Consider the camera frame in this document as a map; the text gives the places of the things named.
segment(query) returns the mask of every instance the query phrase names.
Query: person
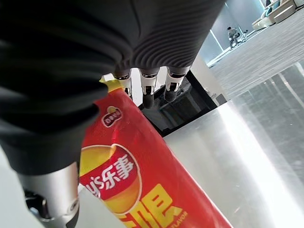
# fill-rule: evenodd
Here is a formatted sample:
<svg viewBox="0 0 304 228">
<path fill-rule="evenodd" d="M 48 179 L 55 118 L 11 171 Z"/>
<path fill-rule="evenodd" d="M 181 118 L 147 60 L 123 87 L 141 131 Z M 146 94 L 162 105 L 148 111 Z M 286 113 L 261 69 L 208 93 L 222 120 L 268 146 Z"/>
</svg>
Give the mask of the person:
<svg viewBox="0 0 304 228">
<path fill-rule="evenodd" d="M 230 50 L 232 50 L 233 41 L 235 41 L 236 46 L 238 45 L 238 37 L 240 36 L 240 33 L 238 32 L 238 30 L 236 28 L 231 28 L 231 27 L 228 27 L 227 31 L 228 31 L 229 41 L 230 41 Z"/>
</svg>

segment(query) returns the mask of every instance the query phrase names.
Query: reflective metal surface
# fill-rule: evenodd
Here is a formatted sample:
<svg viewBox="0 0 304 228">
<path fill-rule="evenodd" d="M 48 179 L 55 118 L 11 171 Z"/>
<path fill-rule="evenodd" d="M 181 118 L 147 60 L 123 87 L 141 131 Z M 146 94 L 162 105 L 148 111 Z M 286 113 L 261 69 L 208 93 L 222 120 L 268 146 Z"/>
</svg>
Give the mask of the reflective metal surface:
<svg viewBox="0 0 304 228">
<path fill-rule="evenodd" d="M 304 227 L 303 63 L 164 138 L 235 228 Z"/>
</svg>

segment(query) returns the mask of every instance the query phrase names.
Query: white surface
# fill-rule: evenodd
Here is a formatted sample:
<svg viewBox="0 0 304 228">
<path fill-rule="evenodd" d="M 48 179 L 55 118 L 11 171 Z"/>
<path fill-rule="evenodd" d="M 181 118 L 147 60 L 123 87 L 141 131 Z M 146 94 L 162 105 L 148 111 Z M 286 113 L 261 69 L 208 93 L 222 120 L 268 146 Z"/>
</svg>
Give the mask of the white surface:
<svg viewBox="0 0 304 228">
<path fill-rule="evenodd" d="M 0 147 L 0 227 L 44 228 L 28 211 L 16 173 Z M 76 228 L 125 228 L 108 209 L 83 186 L 78 188 L 80 214 Z"/>
<path fill-rule="evenodd" d="M 292 7 L 294 7 L 294 6 L 290 6 L 290 7 L 286 8 L 285 10 L 283 10 L 282 12 L 280 12 L 278 15 L 276 15 L 275 18 L 280 17 L 282 14 L 284 14 L 286 11 L 288 11 Z"/>
<path fill-rule="evenodd" d="M 267 93 L 261 96 L 262 87 L 257 89 L 256 96 L 234 99 L 164 140 L 234 228 L 303 228 L 299 167 L 304 157 L 298 137 L 303 130 L 294 128 L 287 136 L 282 122 L 289 123 L 292 114 L 288 120 L 284 114 L 274 114 L 288 112 L 293 98 L 277 103 L 278 95 L 271 99 Z"/>
<path fill-rule="evenodd" d="M 205 62 L 202 60 L 202 58 L 197 55 L 192 67 L 191 71 L 193 72 L 196 79 L 200 82 L 203 88 L 210 91 L 211 94 L 223 94 L 226 100 L 228 100 L 228 97 L 222 87 L 219 85 L 215 77 L 213 76 L 211 70 L 206 66 Z M 167 77 L 167 67 L 163 66 L 160 68 L 160 71 L 157 75 L 157 82 L 155 90 L 158 90 L 162 85 L 166 83 L 166 77 Z M 143 92 L 142 92 L 142 85 L 140 80 L 140 73 L 139 70 L 134 68 L 131 72 L 131 78 L 132 78 L 132 96 L 134 103 L 139 106 L 143 103 Z M 114 77 L 112 74 L 108 74 L 104 76 L 104 79 L 106 81 L 108 80 L 114 80 Z M 218 102 L 216 99 L 213 99 L 213 101 L 218 105 Z"/>
</svg>

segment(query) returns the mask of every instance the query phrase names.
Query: black ribbed cover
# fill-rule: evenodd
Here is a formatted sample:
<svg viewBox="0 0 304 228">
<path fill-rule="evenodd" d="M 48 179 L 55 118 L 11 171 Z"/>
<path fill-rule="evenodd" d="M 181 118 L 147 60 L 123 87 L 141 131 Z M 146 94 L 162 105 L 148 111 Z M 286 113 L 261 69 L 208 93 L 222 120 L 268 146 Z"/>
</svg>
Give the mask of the black ribbed cover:
<svg viewBox="0 0 304 228">
<path fill-rule="evenodd" d="M 141 28 L 151 29 L 142 34 L 131 59 L 119 63 L 117 71 L 132 67 L 190 66 L 223 5 L 222 0 L 155 0 L 154 3 L 157 10 L 152 24 L 140 23 Z"/>
</svg>

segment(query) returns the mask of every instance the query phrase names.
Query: red packaging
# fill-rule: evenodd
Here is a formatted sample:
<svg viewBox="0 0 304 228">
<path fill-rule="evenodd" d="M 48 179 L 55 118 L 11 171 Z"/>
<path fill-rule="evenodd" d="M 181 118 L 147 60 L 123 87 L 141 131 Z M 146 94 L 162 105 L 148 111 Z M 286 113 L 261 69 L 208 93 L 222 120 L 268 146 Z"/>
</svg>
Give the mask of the red packaging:
<svg viewBox="0 0 304 228">
<path fill-rule="evenodd" d="M 128 228 L 230 228 L 119 83 L 107 84 L 83 143 L 81 184 Z"/>
</svg>

